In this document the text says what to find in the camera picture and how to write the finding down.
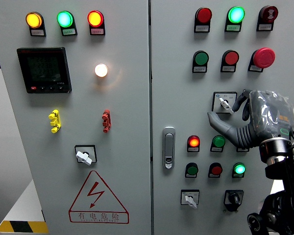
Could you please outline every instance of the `lightning bolt symbol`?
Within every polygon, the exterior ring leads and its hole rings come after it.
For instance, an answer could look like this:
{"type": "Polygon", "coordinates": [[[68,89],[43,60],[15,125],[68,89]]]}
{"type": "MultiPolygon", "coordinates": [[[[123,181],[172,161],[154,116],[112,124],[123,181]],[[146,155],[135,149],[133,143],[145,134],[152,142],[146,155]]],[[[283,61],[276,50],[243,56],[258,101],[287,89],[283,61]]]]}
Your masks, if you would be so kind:
{"type": "Polygon", "coordinates": [[[100,194],[99,196],[98,196],[98,198],[94,201],[94,203],[91,203],[90,204],[90,207],[89,208],[92,208],[92,207],[94,207],[95,206],[95,202],[103,195],[103,193],[104,193],[104,191],[100,191],[100,192],[94,192],[93,193],[93,191],[95,190],[95,188],[98,186],[98,182],[96,181],[95,183],[94,183],[94,186],[92,187],[92,189],[89,191],[89,193],[87,194],[87,196],[92,196],[92,195],[96,195],[96,194],[100,194]]]}

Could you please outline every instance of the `green indicator light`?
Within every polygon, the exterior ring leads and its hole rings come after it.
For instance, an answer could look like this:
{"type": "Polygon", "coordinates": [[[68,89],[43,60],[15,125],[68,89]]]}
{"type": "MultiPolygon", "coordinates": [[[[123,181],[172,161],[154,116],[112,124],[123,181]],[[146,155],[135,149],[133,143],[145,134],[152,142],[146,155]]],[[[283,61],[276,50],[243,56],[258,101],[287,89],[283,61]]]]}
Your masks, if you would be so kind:
{"type": "Polygon", "coordinates": [[[229,20],[234,23],[240,23],[244,19],[245,11],[240,6],[232,7],[228,13],[229,20]]]}
{"type": "Polygon", "coordinates": [[[208,55],[204,52],[198,53],[195,57],[195,62],[198,65],[204,65],[207,63],[207,61],[208,61],[208,55]]]}
{"type": "Polygon", "coordinates": [[[217,148],[222,148],[225,145],[225,139],[223,136],[216,136],[212,139],[212,143],[217,148]]]}
{"type": "Polygon", "coordinates": [[[284,134],[284,135],[289,135],[289,134],[290,134],[289,131],[288,131],[287,129],[283,129],[283,128],[280,129],[280,132],[281,132],[282,134],[284,134]]]}
{"type": "Polygon", "coordinates": [[[196,175],[198,173],[198,169],[195,166],[191,166],[190,168],[187,169],[187,173],[189,175],[196,175]]]}
{"type": "Polygon", "coordinates": [[[237,174],[243,174],[246,170],[243,163],[236,163],[233,168],[234,168],[235,173],[237,173],[237,174]]]}
{"type": "Polygon", "coordinates": [[[61,27],[67,28],[73,24],[73,16],[68,11],[61,11],[57,17],[58,23],[61,27]]]}

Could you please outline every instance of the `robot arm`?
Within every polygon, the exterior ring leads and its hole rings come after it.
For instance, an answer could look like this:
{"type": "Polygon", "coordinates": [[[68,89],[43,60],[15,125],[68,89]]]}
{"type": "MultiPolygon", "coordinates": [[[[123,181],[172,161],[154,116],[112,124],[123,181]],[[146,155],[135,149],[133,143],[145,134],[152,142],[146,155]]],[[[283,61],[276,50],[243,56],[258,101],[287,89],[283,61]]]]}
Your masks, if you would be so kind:
{"type": "Polygon", "coordinates": [[[234,127],[208,113],[210,125],[238,148],[259,146],[266,177],[283,180],[284,191],[269,195],[259,214],[248,215],[253,235],[268,235],[268,228],[280,235],[294,234],[294,113],[288,99],[275,92],[244,90],[232,107],[238,111],[246,101],[242,119],[250,123],[234,127]]]}

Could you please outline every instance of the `digital power meter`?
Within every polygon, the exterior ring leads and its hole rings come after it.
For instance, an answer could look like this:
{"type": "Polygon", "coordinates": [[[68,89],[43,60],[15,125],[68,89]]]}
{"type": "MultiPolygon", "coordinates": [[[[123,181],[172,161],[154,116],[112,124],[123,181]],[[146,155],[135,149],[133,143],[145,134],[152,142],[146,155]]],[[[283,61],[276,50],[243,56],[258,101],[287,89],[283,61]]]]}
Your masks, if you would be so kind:
{"type": "Polygon", "coordinates": [[[17,49],[27,93],[72,91],[64,47],[17,49]]]}

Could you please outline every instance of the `white wall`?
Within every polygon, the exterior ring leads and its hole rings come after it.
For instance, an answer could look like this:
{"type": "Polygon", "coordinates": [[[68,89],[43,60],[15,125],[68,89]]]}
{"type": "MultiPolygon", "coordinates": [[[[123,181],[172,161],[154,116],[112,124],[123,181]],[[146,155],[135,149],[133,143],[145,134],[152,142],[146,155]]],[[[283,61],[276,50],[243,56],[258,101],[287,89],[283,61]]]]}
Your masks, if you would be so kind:
{"type": "Polygon", "coordinates": [[[0,223],[32,177],[0,70],[0,223]]]}

